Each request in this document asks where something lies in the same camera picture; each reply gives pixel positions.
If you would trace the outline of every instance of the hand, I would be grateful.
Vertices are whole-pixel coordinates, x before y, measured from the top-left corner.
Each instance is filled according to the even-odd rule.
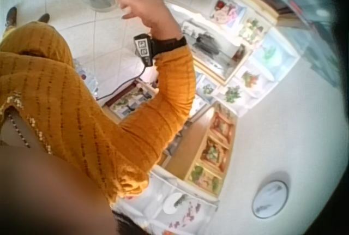
[[[162,0],[117,0],[120,7],[130,7],[131,12],[123,19],[141,18],[143,24],[151,29],[157,40],[177,40],[182,38],[180,27]]]

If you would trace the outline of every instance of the wristwatch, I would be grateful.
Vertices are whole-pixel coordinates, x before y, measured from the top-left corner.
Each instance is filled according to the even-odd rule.
[[[136,55],[142,59],[146,67],[151,67],[156,55],[185,46],[186,39],[183,36],[180,40],[156,40],[143,33],[134,37],[134,43],[136,45]]]

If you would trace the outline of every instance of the black cable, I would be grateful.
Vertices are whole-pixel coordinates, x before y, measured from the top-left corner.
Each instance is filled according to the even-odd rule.
[[[127,80],[127,81],[123,82],[121,85],[119,85],[119,87],[117,87],[112,93],[110,93],[110,94],[108,94],[108,95],[105,95],[105,96],[103,96],[103,97],[100,97],[100,98],[97,97],[96,100],[101,100],[101,99],[104,99],[104,98],[107,98],[107,97],[113,95],[115,92],[117,92],[122,86],[124,86],[124,85],[125,85],[126,83],[128,83],[129,81],[134,81],[135,79],[141,77],[141,76],[143,75],[143,73],[145,72],[145,70],[146,70],[146,66],[144,66],[142,72],[141,72],[138,76],[133,77],[133,78],[130,78],[129,80]]]

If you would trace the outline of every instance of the white tiled floor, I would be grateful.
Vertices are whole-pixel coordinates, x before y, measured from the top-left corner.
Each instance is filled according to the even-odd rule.
[[[95,73],[99,96],[111,93],[143,69],[134,54],[133,36],[149,29],[139,19],[122,20],[120,9],[96,13],[80,0],[0,0],[0,6],[1,33],[12,6],[18,8],[19,25],[49,13],[49,24],[66,39],[73,57]]]

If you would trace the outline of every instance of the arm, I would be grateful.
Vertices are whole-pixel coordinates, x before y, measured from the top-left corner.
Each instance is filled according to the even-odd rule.
[[[139,16],[158,40],[180,39],[180,28],[162,0],[119,0],[131,7],[124,19]],[[148,172],[188,119],[195,96],[195,73],[187,46],[159,54],[159,92],[120,123],[123,154]]]

